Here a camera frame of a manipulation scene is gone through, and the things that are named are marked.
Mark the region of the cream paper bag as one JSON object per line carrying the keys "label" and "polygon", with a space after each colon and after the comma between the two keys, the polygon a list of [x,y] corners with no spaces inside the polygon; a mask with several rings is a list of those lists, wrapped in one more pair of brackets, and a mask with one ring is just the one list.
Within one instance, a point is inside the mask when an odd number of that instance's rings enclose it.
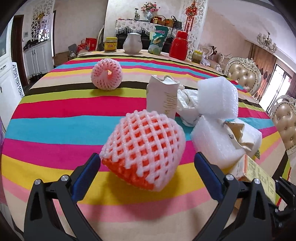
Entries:
{"label": "cream paper bag", "polygon": [[249,157],[260,159],[262,133],[259,130],[238,118],[224,121],[222,127],[236,149],[243,149]]}

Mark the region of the red thermos jug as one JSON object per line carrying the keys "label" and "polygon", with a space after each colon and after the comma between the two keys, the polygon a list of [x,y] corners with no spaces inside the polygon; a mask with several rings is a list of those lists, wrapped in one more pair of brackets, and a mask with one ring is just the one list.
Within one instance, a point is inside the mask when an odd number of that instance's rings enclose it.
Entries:
{"label": "red thermos jug", "polygon": [[188,33],[177,31],[169,52],[169,56],[184,61],[188,52]]}

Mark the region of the white dining chair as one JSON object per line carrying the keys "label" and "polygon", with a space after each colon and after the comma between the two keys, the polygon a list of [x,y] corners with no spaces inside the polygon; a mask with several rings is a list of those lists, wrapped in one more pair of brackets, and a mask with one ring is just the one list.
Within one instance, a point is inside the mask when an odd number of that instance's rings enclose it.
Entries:
{"label": "white dining chair", "polygon": [[104,34],[104,26],[102,26],[102,28],[100,29],[98,37],[97,37],[96,51],[102,51],[104,49],[103,34]]}

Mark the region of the chandelier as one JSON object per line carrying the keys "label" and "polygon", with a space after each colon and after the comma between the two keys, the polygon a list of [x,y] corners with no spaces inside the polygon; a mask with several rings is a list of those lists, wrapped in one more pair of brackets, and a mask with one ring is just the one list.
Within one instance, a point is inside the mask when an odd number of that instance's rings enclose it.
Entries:
{"label": "chandelier", "polygon": [[270,53],[274,54],[278,50],[276,43],[272,41],[270,38],[270,32],[267,32],[267,35],[263,35],[262,33],[259,33],[257,36],[257,42],[265,48]]}

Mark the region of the white foam block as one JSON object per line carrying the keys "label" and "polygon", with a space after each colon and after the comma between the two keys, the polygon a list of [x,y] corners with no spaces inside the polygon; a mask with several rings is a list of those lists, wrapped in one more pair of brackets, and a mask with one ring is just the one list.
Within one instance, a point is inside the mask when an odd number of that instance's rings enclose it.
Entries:
{"label": "white foam block", "polygon": [[190,134],[195,150],[222,170],[234,166],[246,154],[243,149],[234,147],[222,127],[224,121],[203,115]]}
{"label": "white foam block", "polygon": [[238,117],[238,90],[225,77],[200,80],[197,89],[200,114],[222,120]]}

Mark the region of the yellow lidded jar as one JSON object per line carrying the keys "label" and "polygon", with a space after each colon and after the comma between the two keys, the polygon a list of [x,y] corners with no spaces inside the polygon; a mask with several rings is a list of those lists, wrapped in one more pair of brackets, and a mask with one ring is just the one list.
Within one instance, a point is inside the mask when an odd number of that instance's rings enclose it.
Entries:
{"label": "yellow lidded jar", "polygon": [[104,42],[105,52],[116,52],[117,50],[117,37],[107,37]]}

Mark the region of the yellow printed cardboard box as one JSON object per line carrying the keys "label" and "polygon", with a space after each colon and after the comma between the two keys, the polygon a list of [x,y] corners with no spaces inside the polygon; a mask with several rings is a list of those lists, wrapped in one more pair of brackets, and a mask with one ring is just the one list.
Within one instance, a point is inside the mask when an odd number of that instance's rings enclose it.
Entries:
{"label": "yellow printed cardboard box", "polygon": [[276,204],[275,181],[247,154],[233,166],[230,174],[239,181],[251,182],[255,178],[259,179],[267,197]]}

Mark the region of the green snack bag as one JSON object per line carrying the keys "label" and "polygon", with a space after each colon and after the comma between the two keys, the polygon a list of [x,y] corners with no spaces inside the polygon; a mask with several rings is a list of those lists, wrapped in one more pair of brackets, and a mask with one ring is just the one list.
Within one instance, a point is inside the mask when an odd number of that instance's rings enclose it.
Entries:
{"label": "green snack bag", "polygon": [[148,52],[153,55],[160,55],[169,30],[166,26],[155,26],[155,29]]}

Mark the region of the beige tufted chair far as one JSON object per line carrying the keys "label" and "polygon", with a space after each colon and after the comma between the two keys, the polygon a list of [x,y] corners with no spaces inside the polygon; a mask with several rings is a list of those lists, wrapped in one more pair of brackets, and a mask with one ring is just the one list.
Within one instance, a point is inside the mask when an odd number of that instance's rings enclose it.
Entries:
{"label": "beige tufted chair far", "polygon": [[251,95],[255,95],[259,90],[261,73],[252,58],[231,58],[225,67],[224,74],[236,81]]}

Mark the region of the white plastic wrap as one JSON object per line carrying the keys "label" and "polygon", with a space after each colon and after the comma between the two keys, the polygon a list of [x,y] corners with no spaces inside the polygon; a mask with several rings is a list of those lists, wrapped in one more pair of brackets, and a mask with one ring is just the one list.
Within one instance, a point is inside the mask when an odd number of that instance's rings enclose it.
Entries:
{"label": "white plastic wrap", "polygon": [[178,89],[177,114],[184,125],[194,127],[199,118],[198,91],[192,89]]}

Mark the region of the red gift bags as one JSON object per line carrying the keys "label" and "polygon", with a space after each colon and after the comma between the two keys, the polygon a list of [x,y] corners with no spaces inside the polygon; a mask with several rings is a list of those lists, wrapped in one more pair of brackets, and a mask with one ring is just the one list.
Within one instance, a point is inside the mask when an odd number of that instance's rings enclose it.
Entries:
{"label": "red gift bags", "polygon": [[96,38],[86,38],[86,39],[83,39],[81,43],[77,46],[77,52],[79,53],[83,49],[87,51],[95,51],[96,46],[97,46]]}

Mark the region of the striped colourful tablecloth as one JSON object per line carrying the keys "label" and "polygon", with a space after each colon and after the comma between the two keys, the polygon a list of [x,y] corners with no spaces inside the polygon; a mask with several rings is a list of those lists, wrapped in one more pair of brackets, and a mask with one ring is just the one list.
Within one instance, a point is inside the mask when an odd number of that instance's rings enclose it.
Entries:
{"label": "striped colourful tablecloth", "polygon": [[75,58],[12,113],[12,219],[24,240],[294,240],[275,122],[237,81],[191,62]]}

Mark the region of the white paper carton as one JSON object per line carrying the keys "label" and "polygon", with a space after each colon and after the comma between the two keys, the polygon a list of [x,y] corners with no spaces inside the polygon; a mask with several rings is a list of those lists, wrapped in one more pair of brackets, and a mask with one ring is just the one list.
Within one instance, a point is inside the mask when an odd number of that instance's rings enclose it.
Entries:
{"label": "white paper carton", "polygon": [[179,87],[180,82],[174,80],[170,75],[166,75],[164,78],[152,75],[147,85],[146,110],[156,111],[158,114],[165,114],[168,118],[174,119]]}

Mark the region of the orange fruit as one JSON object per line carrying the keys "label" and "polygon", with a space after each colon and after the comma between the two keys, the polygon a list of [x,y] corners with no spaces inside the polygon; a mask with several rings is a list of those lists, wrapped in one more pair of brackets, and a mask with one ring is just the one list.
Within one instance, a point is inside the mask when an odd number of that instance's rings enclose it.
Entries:
{"label": "orange fruit", "polygon": [[161,191],[173,178],[185,147],[184,130],[175,120],[144,109],[120,119],[99,156],[128,184]]}

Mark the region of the beige tufted chair near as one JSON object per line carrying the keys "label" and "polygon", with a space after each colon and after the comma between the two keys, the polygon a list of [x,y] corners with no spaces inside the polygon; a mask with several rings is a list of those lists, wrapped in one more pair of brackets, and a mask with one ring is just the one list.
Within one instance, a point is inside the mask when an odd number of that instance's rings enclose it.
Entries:
{"label": "beige tufted chair near", "polygon": [[295,153],[296,144],[296,115],[295,99],[289,95],[282,95],[271,105],[269,116],[280,133],[287,154]]}

